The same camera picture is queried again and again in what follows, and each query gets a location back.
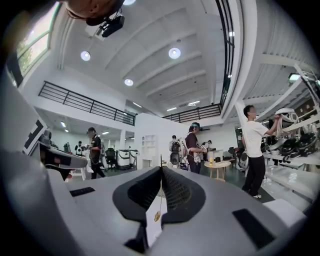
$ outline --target round table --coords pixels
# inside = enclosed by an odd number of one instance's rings
[[[226,167],[231,165],[231,162],[229,161],[221,161],[221,162],[205,162],[204,166],[210,168],[210,178],[212,179],[212,171],[213,169],[216,169],[216,178],[215,180],[226,182],[225,181],[225,172],[222,172],[222,178],[219,178],[219,168],[223,168],[226,170]]]

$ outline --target fluorescent light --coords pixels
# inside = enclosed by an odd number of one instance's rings
[[[138,105],[137,103],[132,102],[134,105],[138,106],[139,108],[142,108],[142,106]]]
[[[132,81],[131,79],[126,79],[126,80],[124,80],[124,84],[126,86],[133,86],[134,85],[134,81]]]
[[[81,59],[83,59],[85,62],[90,61],[91,56],[88,51],[85,50],[85,51],[81,52],[80,56],[81,56]]]
[[[189,103],[188,105],[193,105],[193,104],[197,104],[197,103],[199,103],[200,102],[200,100],[198,100],[198,101],[195,101],[195,102],[191,102],[191,103]]]
[[[169,50],[169,57],[171,59],[178,59],[181,55],[181,51],[178,48],[172,48]]]
[[[299,74],[291,73],[291,74],[289,75],[289,81],[297,81],[299,78],[300,78],[300,75],[299,75]]]
[[[176,110],[176,109],[177,109],[176,107],[173,107],[173,108],[168,109],[167,111]]]
[[[132,5],[135,1],[136,1],[136,0],[125,0],[125,1],[123,2],[123,5],[124,5],[124,6],[130,6],[130,5]]]

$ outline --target tree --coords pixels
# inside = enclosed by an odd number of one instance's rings
[[[19,55],[19,53],[21,53],[23,51],[23,49],[26,47],[27,45],[27,38],[25,38],[23,41],[21,41],[18,44],[18,47],[16,49],[16,53],[17,55]],[[24,73],[26,72],[27,68],[30,65],[30,61],[31,61],[31,55],[32,55],[32,49],[29,48],[28,50],[26,50],[26,52],[18,59],[19,62],[19,67],[20,67],[20,71],[21,74],[24,75]]]

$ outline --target black railing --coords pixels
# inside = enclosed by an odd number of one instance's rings
[[[215,0],[219,10],[224,38],[224,78],[220,105],[223,108],[232,77],[235,49],[235,31],[228,0]]]
[[[212,118],[220,116],[220,104],[197,107],[196,109],[187,110],[184,112],[164,116],[163,118],[175,121],[178,123],[185,123],[205,118]]]
[[[48,81],[44,81],[38,96],[131,126],[135,125],[134,115]]]

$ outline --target black pants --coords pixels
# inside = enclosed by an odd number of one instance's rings
[[[91,180],[96,179],[97,178],[97,174],[99,174],[102,178],[105,177],[105,174],[103,173],[103,171],[100,169],[100,163],[98,164],[93,164],[91,162],[91,169],[93,171],[93,173],[91,173]]]
[[[188,162],[189,162],[189,166],[190,166],[190,170],[192,173],[196,173],[196,174],[200,174],[200,168],[201,168],[201,163],[200,162],[194,162],[193,158],[192,161],[189,160],[188,157]]]
[[[249,157],[249,170],[242,189],[244,191],[249,191],[251,196],[258,195],[258,189],[264,180],[265,173],[266,165],[264,156]]]

